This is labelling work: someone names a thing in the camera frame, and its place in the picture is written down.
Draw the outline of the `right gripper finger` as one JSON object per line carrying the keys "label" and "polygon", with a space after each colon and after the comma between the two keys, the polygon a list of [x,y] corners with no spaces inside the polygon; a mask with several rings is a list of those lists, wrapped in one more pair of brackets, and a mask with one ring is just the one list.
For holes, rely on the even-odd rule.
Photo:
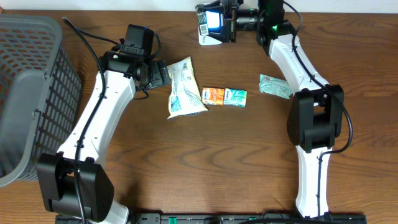
{"label": "right gripper finger", "polygon": [[212,41],[214,43],[228,43],[232,41],[230,34],[215,32],[210,32],[209,34],[205,35],[205,39],[209,42]]}
{"label": "right gripper finger", "polygon": [[216,0],[209,3],[202,3],[195,6],[197,13],[209,11],[210,9],[218,9],[221,6],[221,0]]}

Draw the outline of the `small dark green box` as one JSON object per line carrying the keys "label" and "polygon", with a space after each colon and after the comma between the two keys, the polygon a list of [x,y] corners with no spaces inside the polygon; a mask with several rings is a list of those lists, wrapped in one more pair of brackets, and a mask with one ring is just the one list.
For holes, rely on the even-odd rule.
{"label": "small dark green box", "polygon": [[207,24],[207,18],[206,18],[206,12],[197,12],[197,18],[198,18],[198,28],[199,28],[199,33],[202,36],[208,35],[208,24]]}

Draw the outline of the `large white wet-wipes pack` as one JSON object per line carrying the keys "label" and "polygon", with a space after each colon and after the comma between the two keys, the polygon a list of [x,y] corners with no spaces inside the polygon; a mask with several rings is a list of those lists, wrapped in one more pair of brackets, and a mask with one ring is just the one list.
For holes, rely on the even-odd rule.
{"label": "large white wet-wipes pack", "polygon": [[192,58],[187,57],[167,66],[171,80],[169,95],[169,117],[188,116],[208,111],[201,101],[200,91],[195,79]]}

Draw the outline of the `orange Kleenex tissue pack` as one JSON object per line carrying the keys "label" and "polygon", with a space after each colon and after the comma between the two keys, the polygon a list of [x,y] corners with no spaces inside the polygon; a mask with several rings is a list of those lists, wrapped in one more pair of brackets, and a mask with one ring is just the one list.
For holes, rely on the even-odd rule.
{"label": "orange Kleenex tissue pack", "polygon": [[204,87],[202,89],[201,101],[206,105],[223,105],[224,89]]}

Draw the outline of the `green Kleenex tissue pack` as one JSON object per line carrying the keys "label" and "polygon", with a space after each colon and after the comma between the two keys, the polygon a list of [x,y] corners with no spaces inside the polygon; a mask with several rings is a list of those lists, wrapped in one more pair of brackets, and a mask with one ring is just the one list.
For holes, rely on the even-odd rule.
{"label": "green Kleenex tissue pack", "polygon": [[245,107],[247,100],[246,90],[226,88],[224,91],[224,105]]}

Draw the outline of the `teal crinkled snack packet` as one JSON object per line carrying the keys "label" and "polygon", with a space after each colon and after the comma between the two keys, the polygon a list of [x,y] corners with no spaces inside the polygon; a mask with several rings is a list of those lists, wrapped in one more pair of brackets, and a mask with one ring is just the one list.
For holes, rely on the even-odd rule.
{"label": "teal crinkled snack packet", "polygon": [[279,96],[284,99],[290,99],[292,89],[285,80],[260,74],[259,90],[261,93]]}

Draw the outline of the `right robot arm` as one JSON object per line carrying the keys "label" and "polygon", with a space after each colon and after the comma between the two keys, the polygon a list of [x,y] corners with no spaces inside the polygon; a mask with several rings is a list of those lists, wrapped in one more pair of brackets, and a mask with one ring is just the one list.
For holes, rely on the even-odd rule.
{"label": "right robot arm", "polygon": [[343,90],[322,78],[305,55],[298,30],[284,17],[285,1],[259,1],[256,9],[241,5],[242,1],[196,5],[200,43],[235,42],[239,30],[256,33],[257,44],[280,68],[294,95],[287,132],[299,161],[296,209],[303,218],[325,218],[328,163],[341,132]]}

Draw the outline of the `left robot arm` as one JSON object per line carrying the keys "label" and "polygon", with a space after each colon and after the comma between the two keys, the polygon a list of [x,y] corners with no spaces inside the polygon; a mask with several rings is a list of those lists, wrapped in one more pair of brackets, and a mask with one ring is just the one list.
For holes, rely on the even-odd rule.
{"label": "left robot arm", "polygon": [[43,153],[36,170],[46,210],[56,223],[129,223],[104,170],[110,141],[138,91],[170,84],[164,60],[152,51],[159,36],[130,24],[125,39],[101,57],[95,87],[72,133],[55,154]]}

